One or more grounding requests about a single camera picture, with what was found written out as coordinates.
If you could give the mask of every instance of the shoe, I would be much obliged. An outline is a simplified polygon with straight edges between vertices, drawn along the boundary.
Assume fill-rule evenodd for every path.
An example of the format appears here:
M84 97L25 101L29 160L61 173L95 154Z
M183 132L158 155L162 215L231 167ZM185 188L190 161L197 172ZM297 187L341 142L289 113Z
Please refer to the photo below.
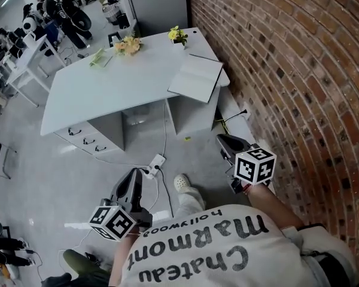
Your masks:
M17 239L18 241L21 241L23 243L23 249L29 249L29 243L24 240L24 238L19 237Z
M32 259L32 258L27 258L27 260L29 261L29 265L28 266L34 266L36 265L36 262Z
M177 175L174 178L174 187L179 193L183 193L188 191L191 185L186 175Z

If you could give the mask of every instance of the white table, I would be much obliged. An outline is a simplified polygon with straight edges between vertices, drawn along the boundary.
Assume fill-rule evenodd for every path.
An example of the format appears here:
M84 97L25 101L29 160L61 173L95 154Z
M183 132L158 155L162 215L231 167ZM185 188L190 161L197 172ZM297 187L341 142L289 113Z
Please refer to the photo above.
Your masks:
M54 56L58 59L58 61L60 62L60 64L63 67L66 67L65 62L62 60L62 58L60 57L59 53L57 53L57 51L54 49L54 47L51 45L51 43L49 42L49 40L47 39L47 35L44 35L43 37L41 37L39 40L36 41L36 46L34 46L34 48L27 48L22 56L16 60L16 67L15 69L13 69L10 77L7 80L7 84L10 84L17 92L19 92L25 99L27 99L28 101L30 101L30 103L32 103L33 105L35 105L36 107L38 106L37 103L35 103L31 98L29 98L27 95L25 95L17 86L17 84L15 84L16 79L18 79L20 76L22 76L25 72L28 73L28 75L33 78L34 80L36 80L36 82L38 84L40 84L40 86L45 89L47 92L50 91L49 87L46 85L45 81L39 76L39 74L37 73L37 71L31 66L32 62L35 60L35 58L37 57L40 48L42 47L42 45L46 44L46 46L52 51L52 53L54 54ZM45 77L48 77L48 75L39 67L38 68L42 74Z
M179 137L211 129L220 87L230 83L224 70L208 104L168 92L189 53L217 60L198 28L185 32L188 43L182 51L174 50L167 33L161 33L143 38L143 46L134 56L113 57L105 69L89 67L89 56L58 71L45 107L41 135L62 133L66 139L69 136L61 131L70 129L71 135L72 126L85 121L101 132L103 126L99 124L111 120L117 132L111 140L123 149L120 111L163 99Z

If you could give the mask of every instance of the power strip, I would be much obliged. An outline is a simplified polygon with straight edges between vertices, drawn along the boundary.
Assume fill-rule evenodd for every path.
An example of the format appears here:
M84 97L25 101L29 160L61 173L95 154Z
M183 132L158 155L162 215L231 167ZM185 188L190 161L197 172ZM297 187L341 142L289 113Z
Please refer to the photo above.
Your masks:
M162 156L160 154L157 154L153 158L153 160L151 161L149 166L147 167L147 170L149 171L149 174L146 174L145 176L148 179L153 179L156 176L156 174L158 173L158 169L156 169L154 167L159 166L161 168L165 161L166 161L166 159L164 158L164 156Z

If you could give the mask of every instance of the gray floor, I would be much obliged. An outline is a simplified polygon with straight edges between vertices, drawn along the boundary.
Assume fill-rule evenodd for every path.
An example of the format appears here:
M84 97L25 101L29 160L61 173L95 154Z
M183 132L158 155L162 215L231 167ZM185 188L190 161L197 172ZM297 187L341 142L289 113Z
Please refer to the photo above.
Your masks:
M113 27L107 25L102 14L96 15L98 5L91 4L85 11L95 18L92 28L95 40L87 49L88 53L93 53L107 43L104 39ZM64 46L69 46L66 39L60 51ZM43 62L47 71L58 67L48 59ZM58 250L73 248L88 232L65 227L65 224L86 222L100 199L108 197L117 180L131 167L100 162L55 135L41 137L39 131L47 93L35 82L30 82L24 89L41 106L36 108L17 95L0 116L0 142L18 151L10 154L7 160L6 170L12 179L0 178L0 221L10 226L13 237L24 237L41 255L44 265L40 273L45 279L63 273L57 260ZM162 153L162 108L162 102L154 103L133 112L148 112L146 116L125 118L129 123L125 134L126 152L108 154L103 159L112 163L148 164L157 153ZM178 207L178 199L172 180L179 173L187 174L191 183L200 188L209 208L245 202L241 196L234 196L226 184L224 171L228 165L215 144L215 135L222 132L221 128L199 133L189 141L175 137L168 118L166 128L167 161L163 171L174 210ZM161 176L159 190L152 213L169 209ZM144 179L142 205L149 207L155 198L155 182ZM77 251L94 252L104 259L105 266L109 266L115 247L115 243L92 232ZM60 260L62 267L70 271L63 259ZM20 274L23 286L40 286L35 267L22 267Z

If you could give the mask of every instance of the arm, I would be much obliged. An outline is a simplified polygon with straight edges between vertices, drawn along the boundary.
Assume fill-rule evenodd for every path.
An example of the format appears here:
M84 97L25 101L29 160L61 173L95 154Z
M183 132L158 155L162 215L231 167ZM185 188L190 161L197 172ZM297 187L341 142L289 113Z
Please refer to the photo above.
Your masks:
M251 206L269 216L279 229L304 226L303 221L289 210L268 187L262 184L252 185L246 193Z
M130 232L137 233L138 230L132 229ZM118 244L114 255L114 263L112 273L110 275L109 286L116 287L121 283L122 267L124 266L129 251L137 238L137 235L129 234Z

